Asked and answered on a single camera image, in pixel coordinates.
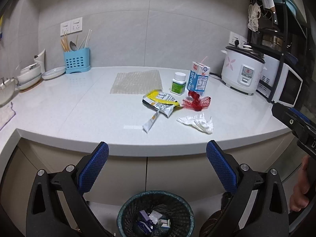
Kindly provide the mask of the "person's right hand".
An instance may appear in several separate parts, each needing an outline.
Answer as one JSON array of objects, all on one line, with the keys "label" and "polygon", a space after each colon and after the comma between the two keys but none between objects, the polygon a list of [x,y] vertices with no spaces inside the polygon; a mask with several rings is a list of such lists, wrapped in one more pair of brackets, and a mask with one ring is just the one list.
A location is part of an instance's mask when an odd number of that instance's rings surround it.
[{"label": "person's right hand", "polygon": [[298,171],[298,181],[295,184],[293,194],[290,197],[289,207],[291,211],[299,212],[309,204],[309,199],[305,196],[310,188],[307,172],[308,161],[308,155],[303,157],[301,167]]}]

